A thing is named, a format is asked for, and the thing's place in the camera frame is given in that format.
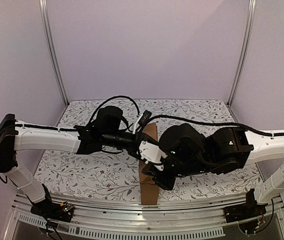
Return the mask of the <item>brown cardboard box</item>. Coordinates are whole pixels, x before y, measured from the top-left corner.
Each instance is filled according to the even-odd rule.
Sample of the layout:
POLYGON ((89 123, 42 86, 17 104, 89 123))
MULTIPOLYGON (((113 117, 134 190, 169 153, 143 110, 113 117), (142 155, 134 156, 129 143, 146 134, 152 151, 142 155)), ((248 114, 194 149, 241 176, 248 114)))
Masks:
MULTIPOLYGON (((156 123, 148 124, 143 133, 146 133, 155 140, 158 140, 156 123)), ((140 202, 143 206, 154 206, 157 204, 159 187, 155 185, 150 176, 144 175, 142 169, 146 166, 143 161, 139 161, 139 183, 140 183, 140 202)))

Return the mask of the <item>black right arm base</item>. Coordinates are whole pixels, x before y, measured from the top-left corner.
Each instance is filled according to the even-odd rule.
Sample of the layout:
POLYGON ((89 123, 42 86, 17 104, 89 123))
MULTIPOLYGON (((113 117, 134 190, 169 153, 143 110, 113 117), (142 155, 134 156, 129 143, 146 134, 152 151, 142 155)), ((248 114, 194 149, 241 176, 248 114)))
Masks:
POLYGON ((262 217, 261 220, 239 224, 239 229, 246 235, 256 234, 265 219, 264 214, 266 213, 267 204, 258 204, 255 200, 254 193, 255 190, 250 189, 246 193, 246 201, 244 203, 223 208, 227 223, 243 221, 254 217, 262 217))

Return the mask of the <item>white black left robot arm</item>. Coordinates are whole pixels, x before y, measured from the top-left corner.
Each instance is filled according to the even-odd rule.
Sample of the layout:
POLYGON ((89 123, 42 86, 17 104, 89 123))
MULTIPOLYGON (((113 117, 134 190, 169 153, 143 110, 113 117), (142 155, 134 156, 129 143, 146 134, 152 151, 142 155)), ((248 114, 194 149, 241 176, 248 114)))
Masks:
POLYGON ((18 162, 17 151, 53 150, 90 155, 108 146, 127 151, 157 172, 164 169, 161 159, 165 154, 156 140, 136 129, 120 128, 121 122, 126 120, 120 108, 100 107, 95 115, 96 119, 87 125, 72 128, 29 124, 16 120, 10 113, 0 123, 0 173, 10 179, 45 217, 52 217, 56 206, 45 186, 18 162))

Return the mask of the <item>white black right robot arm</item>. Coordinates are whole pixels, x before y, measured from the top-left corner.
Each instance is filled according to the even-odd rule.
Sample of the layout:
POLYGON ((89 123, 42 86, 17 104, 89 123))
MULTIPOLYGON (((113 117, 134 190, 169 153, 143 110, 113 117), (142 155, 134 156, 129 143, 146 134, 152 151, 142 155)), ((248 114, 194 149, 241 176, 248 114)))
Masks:
MULTIPOLYGON (((284 130, 230 126, 205 137, 184 123, 166 129, 159 141, 142 140, 139 153, 147 165, 143 173, 151 176, 161 189, 171 191, 176 178, 201 173, 224 175, 247 163, 284 159, 284 130)), ((253 198, 241 205, 240 214, 251 218, 260 205, 267 204, 283 189, 284 162, 254 188, 253 198)))

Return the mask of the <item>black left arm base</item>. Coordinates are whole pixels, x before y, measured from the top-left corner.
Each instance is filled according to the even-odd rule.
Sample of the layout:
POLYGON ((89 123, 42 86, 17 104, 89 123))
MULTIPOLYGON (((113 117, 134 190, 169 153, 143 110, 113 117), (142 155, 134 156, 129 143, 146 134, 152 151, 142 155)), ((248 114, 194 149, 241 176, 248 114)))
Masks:
POLYGON ((30 212, 43 217, 44 219, 53 219, 57 221, 70 223, 74 214, 75 206, 67 201, 54 203, 51 199, 47 187, 42 184, 44 189, 44 200, 33 203, 30 212))

